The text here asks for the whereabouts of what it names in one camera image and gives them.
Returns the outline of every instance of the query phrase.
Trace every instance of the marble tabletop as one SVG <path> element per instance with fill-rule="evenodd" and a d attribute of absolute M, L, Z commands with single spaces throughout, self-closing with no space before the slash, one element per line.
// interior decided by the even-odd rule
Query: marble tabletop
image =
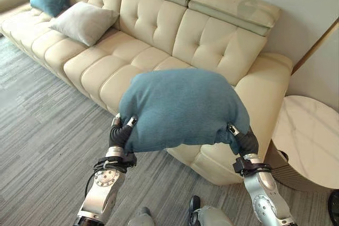
<path fill-rule="evenodd" d="M 339 189 L 339 114 L 304 96 L 287 96 L 272 137 L 289 164 L 318 185 Z"/>

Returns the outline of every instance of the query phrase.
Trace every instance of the robot leg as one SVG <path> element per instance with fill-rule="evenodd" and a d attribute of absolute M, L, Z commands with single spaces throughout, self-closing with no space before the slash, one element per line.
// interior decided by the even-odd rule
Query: robot leg
<path fill-rule="evenodd" d="M 155 226 L 155 224 L 150 216 L 149 209 L 142 207 L 137 216 L 129 221 L 128 226 Z"/>
<path fill-rule="evenodd" d="M 234 226 L 221 209 L 210 206 L 200 208 L 198 196 L 192 197 L 189 212 L 189 226 Z"/>

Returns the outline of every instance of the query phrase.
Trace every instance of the gray throw pillow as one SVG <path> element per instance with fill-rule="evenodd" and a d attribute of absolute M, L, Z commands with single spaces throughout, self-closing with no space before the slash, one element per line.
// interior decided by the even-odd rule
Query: gray throw pillow
<path fill-rule="evenodd" d="M 57 17 L 51 29 L 86 44 L 93 46 L 118 19 L 113 10 L 78 2 Z"/>

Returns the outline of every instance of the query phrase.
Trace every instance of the sofa seat cushion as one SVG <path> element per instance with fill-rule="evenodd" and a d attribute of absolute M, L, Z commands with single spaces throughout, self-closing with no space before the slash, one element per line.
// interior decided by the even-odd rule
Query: sofa seat cushion
<path fill-rule="evenodd" d="M 49 30 L 51 17 L 35 8 L 26 8 L 24 11 L 16 13 L 1 23 L 1 30 L 10 39 L 18 44 L 21 40 L 29 37 L 33 39 Z"/>
<path fill-rule="evenodd" d="M 50 30 L 36 38 L 32 44 L 33 54 L 58 77 L 72 84 L 64 73 L 64 64 L 88 47 L 58 31 Z"/>
<path fill-rule="evenodd" d="M 101 42 L 67 61 L 64 71 L 82 93 L 115 114 L 135 75 L 188 67 L 164 51 L 111 30 Z"/>

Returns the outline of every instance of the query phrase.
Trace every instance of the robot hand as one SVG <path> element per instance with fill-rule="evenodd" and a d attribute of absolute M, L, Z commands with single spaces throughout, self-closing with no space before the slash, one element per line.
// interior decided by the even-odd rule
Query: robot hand
<path fill-rule="evenodd" d="M 133 126 L 136 124 L 137 118 L 133 116 L 127 123 L 122 126 L 120 113 L 118 113 L 113 119 L 109 137 L 109 147 L 124 148 L 125 144 L 132 133 Z"/>
<path fill-rule="evenodd" d="M 85 201 L 73 226 L 104 226 L 107 223 L 127 168 L 137 164 L 135 155 L 125 155 L 123 150 L 136 122 L 136 117 L 132 117 L 127 125 L 122 126 L 120 114 L 115 116 L 110 130 L 109 149 L 106 156 L 100 158 L 93 167 L 94 173 L 85 190 Z M 92 177 L 94 182 L 87 193 Z"/>

